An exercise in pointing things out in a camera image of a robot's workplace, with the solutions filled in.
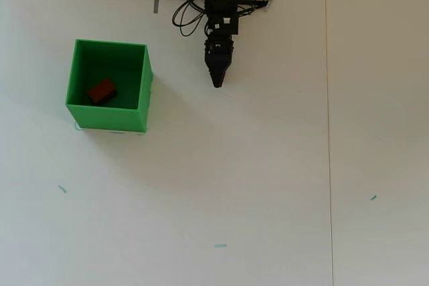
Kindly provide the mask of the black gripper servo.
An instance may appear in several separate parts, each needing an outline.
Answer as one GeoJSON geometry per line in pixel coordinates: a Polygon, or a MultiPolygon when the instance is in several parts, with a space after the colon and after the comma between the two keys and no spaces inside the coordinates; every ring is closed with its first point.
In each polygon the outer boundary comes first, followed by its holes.
{"type": "Polygon", "coordinates": [[[206,36],[204,61],[215,88],[223,85],[232,62],[233,36],[239,33],[239,16],[210,16],[204,27],[206,36]]]}

